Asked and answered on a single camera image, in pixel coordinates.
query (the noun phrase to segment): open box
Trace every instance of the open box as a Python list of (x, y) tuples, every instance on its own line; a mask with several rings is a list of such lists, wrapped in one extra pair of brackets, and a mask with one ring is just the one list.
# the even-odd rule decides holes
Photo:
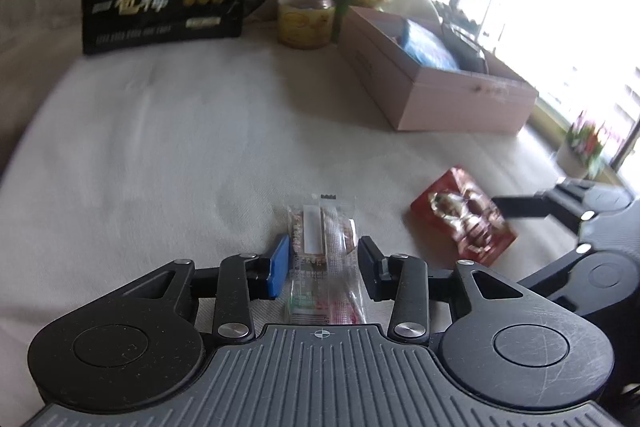
[[(442, 36), (436, 21), (414, 20)], [(538, 92), (484, 51), (489, 74), (421, 66), (396, 43), (401, 16), (351, 7), (338, 49), (354, 68), (387, 120), (397, 130), (516, 134)]]

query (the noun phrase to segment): white pot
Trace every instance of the white pot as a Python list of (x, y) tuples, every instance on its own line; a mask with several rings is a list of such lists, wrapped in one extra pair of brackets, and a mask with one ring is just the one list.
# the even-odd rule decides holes
[(589, 169), (583, 165), (580, 158), (575, 155), (567, 142), (564, 142), (562, 147), (558, 149), (558, 153), (556, 153), (556, 164), (570, 178), (581, 180), (589, 172)]

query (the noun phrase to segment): crosshair marking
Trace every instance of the crosshair marking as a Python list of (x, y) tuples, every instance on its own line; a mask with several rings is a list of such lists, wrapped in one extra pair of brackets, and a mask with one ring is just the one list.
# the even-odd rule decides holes
[(311, 333), (313, 336), (318, 337), (319, 339), (325, 339), (327, 338), (329, 335), (335, 335), (335, 333), (330, 333), (327, 330), (318, 330), (318, 331), (314, 331), (313, 333)]

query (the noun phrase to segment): blue package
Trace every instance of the blue package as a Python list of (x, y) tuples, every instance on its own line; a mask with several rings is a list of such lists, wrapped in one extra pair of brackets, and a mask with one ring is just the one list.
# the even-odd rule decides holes
[(440, 39), (409, 19), (405, 21), (399, 45), (421, 66), (438, 70), (460, 70), (458, 62)]

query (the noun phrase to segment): red snack package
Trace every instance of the red snack package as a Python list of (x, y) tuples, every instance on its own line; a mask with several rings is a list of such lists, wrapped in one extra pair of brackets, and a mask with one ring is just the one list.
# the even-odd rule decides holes
[(494, 202), (462, 167), (453, 167), (411, 204), (414, 214), (458, 245), (459, 259), (489, 266), (516, 239)]

